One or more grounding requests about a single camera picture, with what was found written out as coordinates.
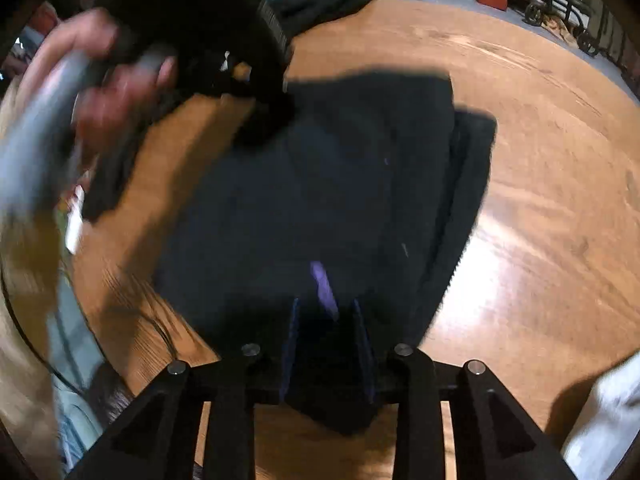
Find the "person's left hand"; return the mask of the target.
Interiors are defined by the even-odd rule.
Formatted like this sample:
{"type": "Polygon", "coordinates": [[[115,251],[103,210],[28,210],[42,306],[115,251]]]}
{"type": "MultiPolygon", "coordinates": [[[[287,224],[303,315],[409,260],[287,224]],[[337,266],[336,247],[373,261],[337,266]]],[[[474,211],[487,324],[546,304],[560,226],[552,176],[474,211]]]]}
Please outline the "person's left hand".
{"type": "Polygon", "coordinates": [[[96,64],[93,80],[77,93],[72,118],[86,168],[111,151],[176,79],[177,60],[172,56],[164,58],[157,70],[139,63],[108,66],[106,60],[115,55],[120,36],[120,27],[105,10],[82,12],[56,26],[43,40],[17,87],[15,113],[21,114],[42,87],[58,79],[66,55],[81,52],[96,64]]]}

